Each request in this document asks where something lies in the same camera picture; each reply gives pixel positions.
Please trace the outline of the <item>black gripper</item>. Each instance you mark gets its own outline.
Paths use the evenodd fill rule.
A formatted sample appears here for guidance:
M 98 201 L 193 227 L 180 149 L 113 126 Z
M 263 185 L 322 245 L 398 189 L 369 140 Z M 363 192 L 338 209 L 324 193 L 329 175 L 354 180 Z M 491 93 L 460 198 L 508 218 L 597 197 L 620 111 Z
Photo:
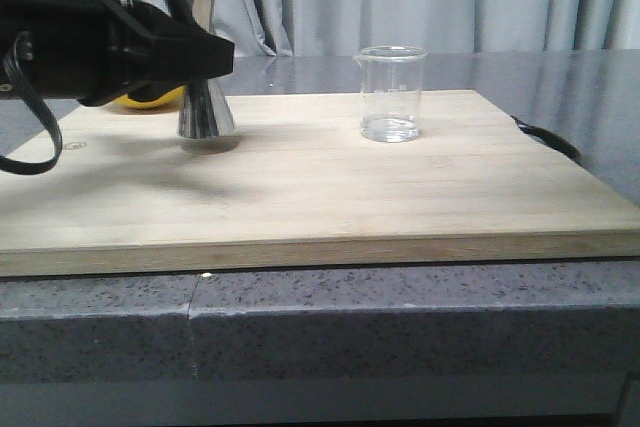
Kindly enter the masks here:
M 233 42 L 140 1 L 1 0 L 2 55 L 20 33 L 18 60 L 36 92 L 84 106 L 151 102 L 233 71 Z

